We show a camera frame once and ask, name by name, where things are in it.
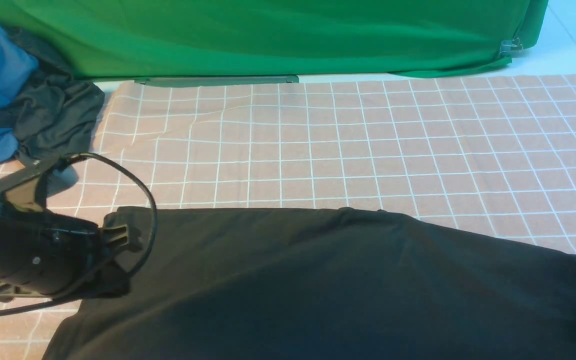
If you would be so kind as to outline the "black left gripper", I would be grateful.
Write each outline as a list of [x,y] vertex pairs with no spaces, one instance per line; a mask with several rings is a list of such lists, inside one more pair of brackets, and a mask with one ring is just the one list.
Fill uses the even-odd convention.
[[0,202],[0,303],[75,289],[101,253],[141,251],[141,230]]

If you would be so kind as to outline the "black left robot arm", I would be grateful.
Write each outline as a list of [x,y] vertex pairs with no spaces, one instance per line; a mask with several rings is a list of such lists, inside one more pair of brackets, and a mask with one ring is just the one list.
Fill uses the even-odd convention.
[[144,250],[142,232],[56,213],[46,200],[40,178],[0,187],[0,302],[127,294],[130,272],[118,257]]

